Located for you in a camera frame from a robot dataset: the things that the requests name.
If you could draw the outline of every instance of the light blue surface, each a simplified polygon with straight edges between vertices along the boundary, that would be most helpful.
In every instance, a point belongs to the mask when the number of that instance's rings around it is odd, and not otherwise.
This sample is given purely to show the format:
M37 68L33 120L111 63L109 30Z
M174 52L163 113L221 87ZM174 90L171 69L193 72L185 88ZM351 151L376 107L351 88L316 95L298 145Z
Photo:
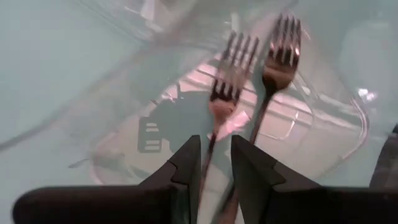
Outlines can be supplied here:
M223 31L231 28L230 11L238 11L245 22L241 28L248 30L259 12L279 11L290 1L267 1L267 7L258 2L245 6L231 2L233 6L225 7L220 1L202 16L221 21L218 25L188 15L190 22L172 27L176 36L165 35L165 45L139 50L141 42L126 35L130 32L121 32L123 27L115 28L75 2L1 1L0 145L77 100L38 135L0 149L0 223L11 222L13 201L29 189L93 184L89 163L68 167L86 159L88 151L128 115L137 113L176 79L211 57L223 45ZM196 7L196 12L206 4ZM377 94L375 100L361 103L370 121L364 145L339 168L317 179L325 185L367 186L387 134L398 121L394 88L398 83L398 28L393 23L397 4L394 0L306 0L291 10L309 27L325 60L338 71L338 79L352 95L357 96L360 88ZM200 26L209 28L198 32ZM175 43L182 46L176 50ZM104 77L111 78L87 91ZM199 125L206 132L211 121Z
M73 1L0 1L0 142L40 124L136 48ZM13 201L45 185L92 184L86 151L44 132L0 149L0 223Z

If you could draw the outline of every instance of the utensil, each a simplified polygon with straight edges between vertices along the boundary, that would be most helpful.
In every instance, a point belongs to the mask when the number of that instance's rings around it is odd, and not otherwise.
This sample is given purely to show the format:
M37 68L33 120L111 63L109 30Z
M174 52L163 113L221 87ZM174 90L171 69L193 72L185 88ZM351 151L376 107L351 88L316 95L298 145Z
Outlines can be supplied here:
M264 64L262 83L266 94L257 114L250 142L255 143L269 102L294 79L300 58L301 25L294 16L281 14L271 34L268 57ZM232 187L218 223L234 223L238 212L238 195Z
M236 110L236 105L238 104L243 86L249 78L249 71L259 43L258 38L252 41L251 37L247 36L243 44L244 35L240 33L235 46L232 47L235 39L236 33L232 32L228 40L227 48L221 56L210 95L209 108L213 113L215 123L208 146L208 152L201 170L200 198L217 134L220 127Z

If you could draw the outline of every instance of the silverware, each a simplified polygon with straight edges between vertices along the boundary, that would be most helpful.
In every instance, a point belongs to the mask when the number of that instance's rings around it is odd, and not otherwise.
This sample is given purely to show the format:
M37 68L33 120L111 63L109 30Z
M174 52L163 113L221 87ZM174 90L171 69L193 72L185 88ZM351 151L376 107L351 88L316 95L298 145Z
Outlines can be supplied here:
M213 113L215 123L208 152L201 170L200 198L205 185L206 173L210 165L217 134L220 127L236 110L243 86L249 78L253 58L259 43L258 38L252 41L250 36L244 38L242 33L239 34L236 44L233 47L235 40L236 33L233 32L229 37L227 48L221 56L210 95L209 108Z
M262 73L266 94L257 114L250 142L255 143L269 102L278 91L287 88L294 79L300 58L301 25L294 16L280 15L271 34L268 56ZM218 223L234 223L238 211L238 195L231 189Z

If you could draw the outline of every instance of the glass surface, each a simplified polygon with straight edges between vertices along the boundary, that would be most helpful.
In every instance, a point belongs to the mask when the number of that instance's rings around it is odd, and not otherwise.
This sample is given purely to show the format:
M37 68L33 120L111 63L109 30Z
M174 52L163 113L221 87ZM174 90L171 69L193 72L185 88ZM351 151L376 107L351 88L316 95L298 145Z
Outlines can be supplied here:
M204 155L228 34L263 44L282 10L302 20L302 57L256 145L318 183L368 186L398 121L397 9L387 0L1 2L1 223L32 188L138 184L192 134ZM259 76L216 143L199 223L230 187L230 134L250 134Z

